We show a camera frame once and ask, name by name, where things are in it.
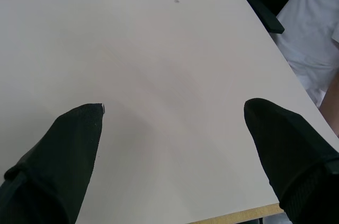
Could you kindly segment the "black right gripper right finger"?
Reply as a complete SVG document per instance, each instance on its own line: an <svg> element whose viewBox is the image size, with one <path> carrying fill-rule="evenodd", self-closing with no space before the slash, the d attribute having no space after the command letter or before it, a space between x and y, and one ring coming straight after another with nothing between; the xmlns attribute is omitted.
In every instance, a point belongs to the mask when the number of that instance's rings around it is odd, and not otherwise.
<svg viewBox="0 0 339 224"><path fill-rule="evenodd" d="M293 224L339 224L339 152L300 115L262 98L244 119L279 206Z"/></svg>

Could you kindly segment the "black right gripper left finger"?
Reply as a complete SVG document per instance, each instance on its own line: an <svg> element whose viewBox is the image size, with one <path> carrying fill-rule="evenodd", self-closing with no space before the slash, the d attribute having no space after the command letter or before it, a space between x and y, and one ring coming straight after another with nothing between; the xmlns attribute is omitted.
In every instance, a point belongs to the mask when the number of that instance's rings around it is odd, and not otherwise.
<svg viewBox="0 0 339 224"><path fill-rule="evenodd" d="M104 114L102 103L62 114L5 172L0 224L75 224L93 173Z"/></svg>

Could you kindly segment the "person in white shirt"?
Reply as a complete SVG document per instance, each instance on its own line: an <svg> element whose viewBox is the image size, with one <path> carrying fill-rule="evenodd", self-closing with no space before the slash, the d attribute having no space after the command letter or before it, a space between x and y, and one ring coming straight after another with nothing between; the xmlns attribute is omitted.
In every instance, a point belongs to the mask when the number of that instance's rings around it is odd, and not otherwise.
<svg viewBox="0 0 339 224"><path fill-rule="evenodd" d="M339 137L339 0L289 0L272 39Z"/></svg>

